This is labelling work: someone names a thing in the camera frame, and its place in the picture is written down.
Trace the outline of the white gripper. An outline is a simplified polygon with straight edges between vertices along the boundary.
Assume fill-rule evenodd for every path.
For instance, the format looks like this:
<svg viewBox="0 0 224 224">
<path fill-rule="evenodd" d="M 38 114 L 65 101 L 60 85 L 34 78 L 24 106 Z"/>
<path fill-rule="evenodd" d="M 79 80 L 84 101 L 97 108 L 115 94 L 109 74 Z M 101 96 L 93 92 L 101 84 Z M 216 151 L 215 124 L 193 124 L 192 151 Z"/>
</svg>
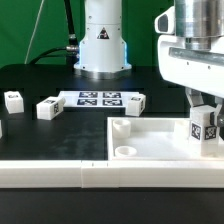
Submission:
<svg viewBox="0 0 224 224">
<path fill-rule="evenodd" d="M 184 38 L 161 35 L 157 48 L 163 79 L 186 87 L 191 108 L 204 105 L 201 92 L 224 98 L 224 37 L 213 38 L 210 51 L 193 51 L 185 49 Z M 210 124 L 224 127 L 224 101 L 210 114 Z"/>
</svg>

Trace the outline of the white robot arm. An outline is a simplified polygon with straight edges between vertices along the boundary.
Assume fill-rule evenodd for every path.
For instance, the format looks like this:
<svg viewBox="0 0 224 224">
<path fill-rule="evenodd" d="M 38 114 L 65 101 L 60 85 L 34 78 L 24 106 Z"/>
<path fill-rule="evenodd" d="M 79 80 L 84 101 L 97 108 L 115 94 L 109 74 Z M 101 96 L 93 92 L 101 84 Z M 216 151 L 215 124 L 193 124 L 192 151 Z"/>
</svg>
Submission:
<svg viewBox="0 0 224 224">
<path fill-rule="evenodd" d="M 79 44 L 78 74 L 110 79 L 128 71 L 121 35 L 122 0 L 84 0 L 85 36 Z M 163 79 L 186 88 L 191 106 L 215 97 L 212 125 L 224 127 L 224 0 L 174 0 L 154 20 L 158 65 Z"/>
</svg>

